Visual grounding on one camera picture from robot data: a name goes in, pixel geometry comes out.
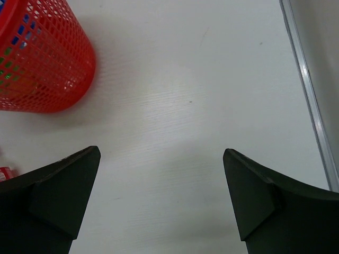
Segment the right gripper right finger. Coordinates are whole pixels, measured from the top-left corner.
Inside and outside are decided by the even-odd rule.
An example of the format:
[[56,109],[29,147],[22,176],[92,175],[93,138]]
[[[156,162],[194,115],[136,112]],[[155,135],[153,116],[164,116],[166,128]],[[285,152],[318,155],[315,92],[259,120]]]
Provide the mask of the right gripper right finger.
[[267,168],[234,149],[223,155],[248,253],[338,253],[338,193]]

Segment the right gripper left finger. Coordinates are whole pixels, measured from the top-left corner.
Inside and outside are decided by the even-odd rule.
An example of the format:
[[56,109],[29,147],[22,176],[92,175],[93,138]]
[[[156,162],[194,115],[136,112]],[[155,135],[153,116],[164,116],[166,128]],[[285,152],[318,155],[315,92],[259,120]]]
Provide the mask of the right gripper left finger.
[[69,253],[100,159],[90,146],[1,182],[1,253]]

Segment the red label cola bottle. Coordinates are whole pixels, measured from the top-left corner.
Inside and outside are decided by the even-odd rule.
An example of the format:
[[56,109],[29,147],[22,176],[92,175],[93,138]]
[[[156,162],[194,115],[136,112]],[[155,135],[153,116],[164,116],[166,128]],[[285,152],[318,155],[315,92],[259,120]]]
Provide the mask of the red label cola bottle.
[[0,167],[0,182],[14,178],[13,172],[9,167]]

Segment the green soda bottle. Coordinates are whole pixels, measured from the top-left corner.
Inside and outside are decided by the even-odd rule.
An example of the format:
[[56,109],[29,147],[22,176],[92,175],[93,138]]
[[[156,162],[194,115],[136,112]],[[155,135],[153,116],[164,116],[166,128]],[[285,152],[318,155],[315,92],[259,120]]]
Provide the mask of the green soda bottle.
[[18,81],[20,76],[20,66],[14,60],[13,49],[6,48],[1,54],[1,86],[8,87],[11,83]]

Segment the blue label water bottle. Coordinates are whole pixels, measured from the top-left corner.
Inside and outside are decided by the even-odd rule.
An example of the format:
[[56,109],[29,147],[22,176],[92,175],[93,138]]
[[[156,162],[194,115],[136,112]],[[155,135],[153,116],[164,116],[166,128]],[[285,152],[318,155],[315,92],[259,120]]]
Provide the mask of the blue label water bottle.
[[11,41],[11,45],[19,45],[20,49],[24,49],[33,36],[35,25],[36,22],[30,18],[29,14],[25,14],[22,20],[22,24],[19,26],[16,35]]

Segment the red plastic mesh bin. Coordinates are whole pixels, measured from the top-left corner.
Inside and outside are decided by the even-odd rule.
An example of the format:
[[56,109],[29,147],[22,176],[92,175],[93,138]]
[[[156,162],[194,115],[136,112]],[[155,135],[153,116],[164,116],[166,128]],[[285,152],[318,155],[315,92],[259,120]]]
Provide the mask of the red plastic mesh bin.
[[[24,49],[12,46],[25,14],[36,22]],[[96,56],[66,1],[1,1],[1,54],[11,47],[21,78],[1,86],[1,110],[54,113],[88,91]]]

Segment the right side aluminium rail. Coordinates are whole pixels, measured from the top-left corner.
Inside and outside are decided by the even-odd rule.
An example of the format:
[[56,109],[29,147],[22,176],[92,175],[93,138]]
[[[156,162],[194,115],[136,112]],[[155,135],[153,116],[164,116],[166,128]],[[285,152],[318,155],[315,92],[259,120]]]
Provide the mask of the right side aluminium rail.
[[313,124],[316,141],[320,156],[323,162],[329,189],[338,192],[338,173],[333,159],[332,151],[328,143],[326,131],[324,130],[322,117],[316,100],[313,84],[306,63],[304,51],[302,49],[297,25],[292,11],[290,1],[280,1],[284,23],[292,46],[292,51],[296,60],[300,79],[304,89],[311,121]]

